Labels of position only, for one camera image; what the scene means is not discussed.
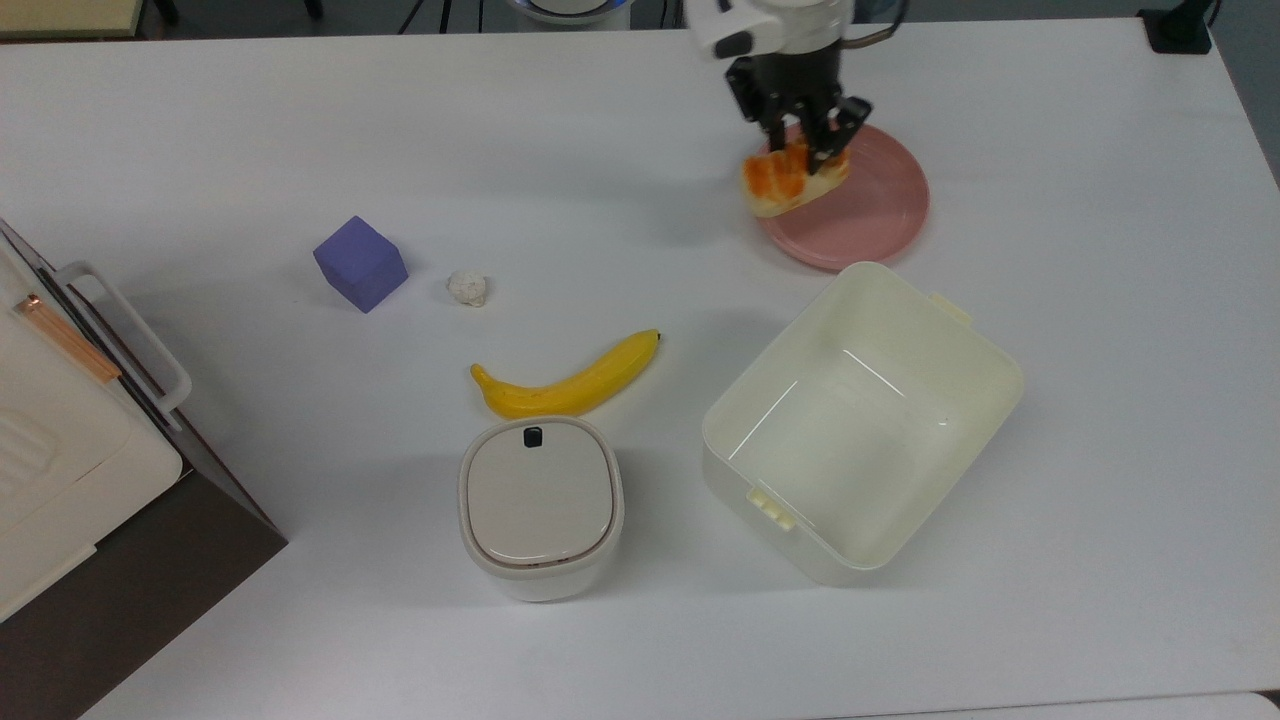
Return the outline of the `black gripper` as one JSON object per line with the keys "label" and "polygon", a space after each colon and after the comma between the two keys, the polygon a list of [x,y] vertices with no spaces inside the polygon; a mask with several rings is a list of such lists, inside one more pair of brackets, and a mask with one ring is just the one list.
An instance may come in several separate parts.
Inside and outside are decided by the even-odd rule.
{"label": "black gripper", "polygon": [[742,118],[765,129],[768,152],[782,152],[786,114],[808,132],[808,174],[840,156],[873,113],[873,104],[842,96],[840,47],[812,53],[771,53],[735,59],[724,78]]}

